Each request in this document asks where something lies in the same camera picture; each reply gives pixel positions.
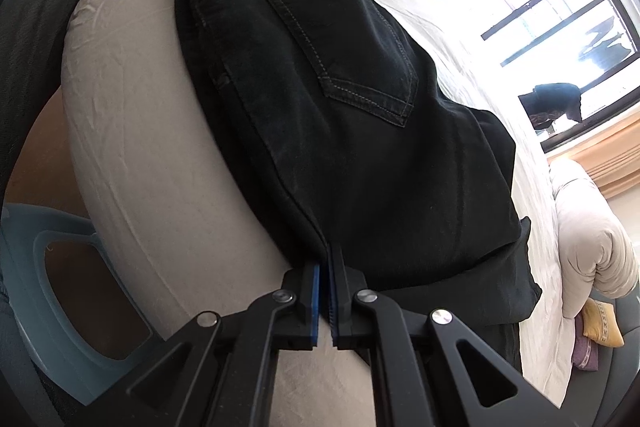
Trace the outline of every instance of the orange curtain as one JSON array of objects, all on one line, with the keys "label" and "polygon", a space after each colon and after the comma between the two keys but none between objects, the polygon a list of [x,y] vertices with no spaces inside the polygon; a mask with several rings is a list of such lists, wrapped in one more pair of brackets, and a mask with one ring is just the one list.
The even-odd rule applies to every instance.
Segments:
[{"label": "orange curtain", "polygon": [[605,198],[612,198],[640,182],[640,107],[634,113],[582,140],[568,151],[551,153],[577,161]]}]

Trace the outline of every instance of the white comforter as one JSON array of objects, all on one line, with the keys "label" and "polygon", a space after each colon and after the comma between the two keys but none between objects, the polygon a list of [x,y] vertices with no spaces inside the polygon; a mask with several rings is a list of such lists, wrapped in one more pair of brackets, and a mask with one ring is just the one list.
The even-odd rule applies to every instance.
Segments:
[{"label": "white comforter", "polygon": [[492,111],[516,142],[511,196],[520,217],[531,218],[529,263],[542,288],[531,317],[520,325],[524,376],[556,405],[571,376],[573,321],[562,317],[556,206],[548,164],[520,102],[499,67],[482,60],[482,42],[453,22],[436,0],[376,0],[429,52],[438,84],[455,102]]},{"label": "white comforter", "polygon": [[[526,378],[553,402],[570,374],[555,208],[542,150],[496,71],[443,31],[430,0],[377,0],[431,54],[444,92],[493,111],[517,143],[513,199],[532,220],[529,258],[543,297],[520,330]],[[287,264],[242,198],[210,137],[184,66],[174,0],[81,0],[69,23],[62,88],[74,169],[110,260],[156,330],[229,314],[280,285]],[[368,368],[330,347],[284,352],[272,425],[374,424]]]}]

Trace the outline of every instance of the black jeans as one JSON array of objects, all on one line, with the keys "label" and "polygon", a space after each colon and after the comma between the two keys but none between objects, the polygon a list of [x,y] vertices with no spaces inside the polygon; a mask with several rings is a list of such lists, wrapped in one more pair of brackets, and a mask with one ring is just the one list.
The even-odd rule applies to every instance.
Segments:
[{"label": "black jeans", "polygon": [[495,115],[444,97],[431,57],[374,0],[175,7],[216,141],[292,264],[339,243],[371,288],[448,307],[517,366],[540,288]]}]

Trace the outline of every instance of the silver bolt head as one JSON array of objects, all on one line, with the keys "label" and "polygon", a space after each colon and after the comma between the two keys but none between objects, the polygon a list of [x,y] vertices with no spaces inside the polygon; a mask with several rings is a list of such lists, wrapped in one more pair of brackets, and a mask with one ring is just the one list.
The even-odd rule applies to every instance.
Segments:
[{"label": "silver bolt head", "polygon": [[280,302],[281,304],[291,302],[293,300],[293,293],[289,290],[276,290],[271,294],[271,296],[274,301]]},{"label": "silver bolt head", "polygon": [[378,294],[373,290],[360,290],[358,293],[356,293],[356,299],[358,299],[358,301],[360,302],[373,302],[377,298]]},{"label": "silver bolt head", "polygon": [[453,320],[453,315],[448,310],[435,310],[431,313],[431,318],[436,324],[449,324]]},{"label": "silver bolt head", "polygon": [[218,316],[214,312],[202,312],[196,321],[201,328],[210,328],[218,323]]}]

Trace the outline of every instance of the light blue plastic chair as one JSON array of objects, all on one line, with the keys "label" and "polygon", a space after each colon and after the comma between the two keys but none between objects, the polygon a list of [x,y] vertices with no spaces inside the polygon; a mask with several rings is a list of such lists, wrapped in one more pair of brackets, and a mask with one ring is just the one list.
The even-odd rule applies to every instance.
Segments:
[{"label": "light blue plastic chair", "polygon": [[109,359],[85,342],[66,317],[47,278],[45,249],[53,241],[93,245],[129,301],[135,304],[116,276],[89,219],[30,204],[4,205],[0,269],[31,360],[53,382],[87,405],[161,341],[147,324],[149,337],[124,360]]}]

